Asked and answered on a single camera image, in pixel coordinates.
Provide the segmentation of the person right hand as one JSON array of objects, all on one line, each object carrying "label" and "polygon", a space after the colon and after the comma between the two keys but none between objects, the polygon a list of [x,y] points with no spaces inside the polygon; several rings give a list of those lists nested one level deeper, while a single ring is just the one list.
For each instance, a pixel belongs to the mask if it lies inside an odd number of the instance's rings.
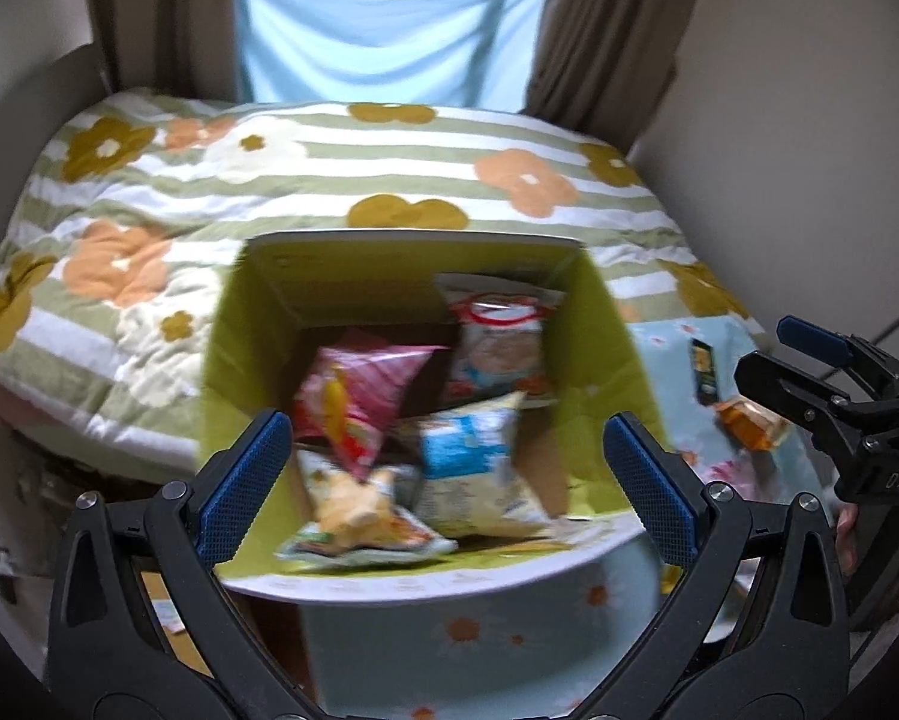
[{"label": "person right hand", "polygon": [[835,550],[841,572],[849,577],[858,565],[858,523],[859,507],[856,504],[843,504],[836,517]]}]

